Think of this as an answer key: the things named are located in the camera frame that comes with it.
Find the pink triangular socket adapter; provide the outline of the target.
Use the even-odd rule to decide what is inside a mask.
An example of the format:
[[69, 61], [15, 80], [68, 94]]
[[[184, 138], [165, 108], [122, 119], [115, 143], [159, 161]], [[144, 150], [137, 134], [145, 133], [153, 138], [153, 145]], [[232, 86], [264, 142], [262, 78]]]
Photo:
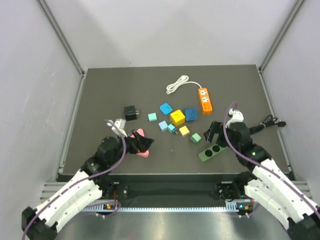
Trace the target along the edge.
[[144, 137], [145, 137], [144, 130], [142, 128], [133, 130], [130, 137], [135, 138], [136, 136], [138, 136], [136, 155], [143, 158], [148, 158], [150, 152], [147, 149], [146, 141], [144, 140]]

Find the mint green charger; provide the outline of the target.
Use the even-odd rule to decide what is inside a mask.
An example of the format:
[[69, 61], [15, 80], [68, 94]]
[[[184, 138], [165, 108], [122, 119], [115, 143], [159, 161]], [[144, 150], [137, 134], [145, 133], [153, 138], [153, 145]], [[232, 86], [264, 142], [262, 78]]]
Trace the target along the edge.
[[194, 133], [191, 137], [190, 140], [194, 143], [197, 144], [201, 141], [202, 137], [198, 133]]

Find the green power strip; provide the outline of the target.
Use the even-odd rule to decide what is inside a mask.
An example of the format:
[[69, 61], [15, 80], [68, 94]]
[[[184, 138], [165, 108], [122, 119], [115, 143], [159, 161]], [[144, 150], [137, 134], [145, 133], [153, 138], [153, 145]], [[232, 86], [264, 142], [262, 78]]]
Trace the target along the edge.
[[208, 160], [214, 158], [216, 155], [221, 153], [222, 151], [226, 150], [228, 148], [227, 145], [219, 145], [219, 144], [214, 144], [202, 152], [198, 154], [198, 157], [201, 162], [207, 162]]

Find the yellow plug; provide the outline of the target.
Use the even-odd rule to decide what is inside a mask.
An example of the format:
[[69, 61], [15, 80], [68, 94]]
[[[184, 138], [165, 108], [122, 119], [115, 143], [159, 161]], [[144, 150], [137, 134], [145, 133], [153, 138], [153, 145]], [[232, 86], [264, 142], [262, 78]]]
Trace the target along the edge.
[[179, 128], [179, 133], [182, 137], [185, 137], [187, 136], [189, 133], [190, 133], [190, 130], [188, 129], [188, 127], [185, 125], [185, 126], [182, 126]]

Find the light blue plug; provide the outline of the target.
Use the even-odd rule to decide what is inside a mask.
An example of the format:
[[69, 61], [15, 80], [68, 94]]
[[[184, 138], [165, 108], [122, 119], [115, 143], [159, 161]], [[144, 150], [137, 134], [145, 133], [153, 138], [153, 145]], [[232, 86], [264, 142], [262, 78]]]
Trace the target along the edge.
[[158, 126], [159, 126], [159, 128], [160, 128], [160, 130], [161, 130], [162, 132], [164, 132], [164, 131], [166, 131], [166, 130], [168, 129], [168, 124], [167, 124], [167, 122], [166, 122], [165, 120], [159, 122], [159, 123], [158, 123]]

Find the teal charger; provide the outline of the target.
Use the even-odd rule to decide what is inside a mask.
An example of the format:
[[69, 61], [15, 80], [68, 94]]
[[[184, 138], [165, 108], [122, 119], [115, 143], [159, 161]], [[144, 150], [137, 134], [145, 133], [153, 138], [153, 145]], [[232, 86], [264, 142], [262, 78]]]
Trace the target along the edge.
[[146, 117], [146, 120], [148, 120], [150, 123], [156, 122], [158, 120], [157, 114], [155, 112], [149, 113]]

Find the blue cube plug adapter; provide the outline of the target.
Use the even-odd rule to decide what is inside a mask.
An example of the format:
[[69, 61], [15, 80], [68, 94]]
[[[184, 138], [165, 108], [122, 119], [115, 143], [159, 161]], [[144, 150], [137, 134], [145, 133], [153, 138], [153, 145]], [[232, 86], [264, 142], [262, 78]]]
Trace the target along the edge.
[[184, 109], [185, 121], [192, 122], [198, 119], [198, 112], [195, 107], [188, 107]]

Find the teal plug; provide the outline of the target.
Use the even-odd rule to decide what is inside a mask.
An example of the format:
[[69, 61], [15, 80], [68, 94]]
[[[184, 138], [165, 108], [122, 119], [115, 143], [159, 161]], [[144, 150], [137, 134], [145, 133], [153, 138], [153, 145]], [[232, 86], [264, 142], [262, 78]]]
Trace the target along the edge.
[[172, 134], [172, 135], [177, 135], [177, 128], [173, 124], [169, 124], [167, 126], [167, 130]]

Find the black socket block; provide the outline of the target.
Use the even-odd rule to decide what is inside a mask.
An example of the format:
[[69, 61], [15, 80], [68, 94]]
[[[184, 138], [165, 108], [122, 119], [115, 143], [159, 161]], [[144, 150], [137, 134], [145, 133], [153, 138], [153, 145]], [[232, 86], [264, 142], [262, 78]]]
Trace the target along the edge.
[[123, 113], [126, 121], [133, 121], [138, 118], [140, 111], [134, 105], [129, 105], [123, 108]]

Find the orange power strip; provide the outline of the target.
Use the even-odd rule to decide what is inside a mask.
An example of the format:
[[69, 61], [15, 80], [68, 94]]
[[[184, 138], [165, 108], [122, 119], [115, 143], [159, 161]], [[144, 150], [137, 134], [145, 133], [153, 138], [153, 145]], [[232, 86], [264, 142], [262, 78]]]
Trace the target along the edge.
[[199, 88], [198, 97], [201, 104], [202, 113], [205, 115], [211, 114], [213, 112], [213, 107], [207, 88]]

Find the yellow cube plug adapter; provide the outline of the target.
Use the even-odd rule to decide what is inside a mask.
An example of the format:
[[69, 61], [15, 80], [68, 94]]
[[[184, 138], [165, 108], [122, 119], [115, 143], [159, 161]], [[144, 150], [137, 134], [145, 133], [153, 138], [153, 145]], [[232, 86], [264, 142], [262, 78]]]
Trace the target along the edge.
[[175, 127], [178, 127], [178, 126], [184, 124], [186, 121], [186, 117], [180, 109], [175, 110], [172, 113], [170, 113], [169, 117], [170, 117], [170, 122]]

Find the blue rounded plug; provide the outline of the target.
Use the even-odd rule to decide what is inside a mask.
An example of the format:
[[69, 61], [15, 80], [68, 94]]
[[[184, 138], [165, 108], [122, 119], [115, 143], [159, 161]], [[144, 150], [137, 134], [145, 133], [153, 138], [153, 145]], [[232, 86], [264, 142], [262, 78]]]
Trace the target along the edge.
[[173, 108], [168, 103], [163, 103], [159, 106], [159, 109], [164, 115], [169, 115], [173, 112]]

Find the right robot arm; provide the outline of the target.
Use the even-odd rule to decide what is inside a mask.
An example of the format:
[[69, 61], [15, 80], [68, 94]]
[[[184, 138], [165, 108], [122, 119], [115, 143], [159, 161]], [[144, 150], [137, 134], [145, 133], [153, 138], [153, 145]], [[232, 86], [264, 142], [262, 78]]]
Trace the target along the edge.
[[247, 168], [232, 181], [238, 198], [254, 199], [281, 223], [292, 240], [320, 238], [320, 206], [289, 180], [262, 146], [253, 142], [245, 123], [224, 126], [213, 121], [204, 133], [205, 140], [212, 142], [214, 135], [218, 135], [217, 145], [232, 149]]

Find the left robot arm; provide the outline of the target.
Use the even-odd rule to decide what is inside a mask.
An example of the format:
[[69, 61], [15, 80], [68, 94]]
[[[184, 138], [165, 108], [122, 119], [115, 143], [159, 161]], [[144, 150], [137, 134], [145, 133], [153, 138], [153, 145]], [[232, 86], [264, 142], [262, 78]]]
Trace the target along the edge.
[[89, 204], [109, 198], [114, 183], [109, 177], [126, 154], [145, 153], [154, 139], [136, 130], [132, 136], [106, 137], [76, 174], [40, 205], [27, 207], [21, 214], [22, 238], [54, 240], [64, 226]]

